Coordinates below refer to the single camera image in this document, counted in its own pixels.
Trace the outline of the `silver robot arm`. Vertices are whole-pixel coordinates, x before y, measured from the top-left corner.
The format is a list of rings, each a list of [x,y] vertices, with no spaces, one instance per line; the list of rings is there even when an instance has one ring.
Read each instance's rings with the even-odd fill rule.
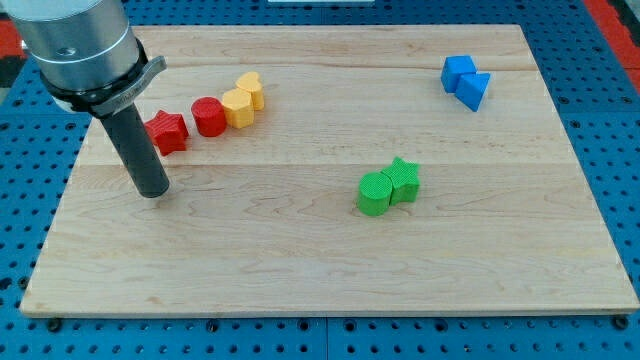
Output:
[[[72,112],[105,118],[167,68],[148,59],[117,0],[3,0],[47,90]]]

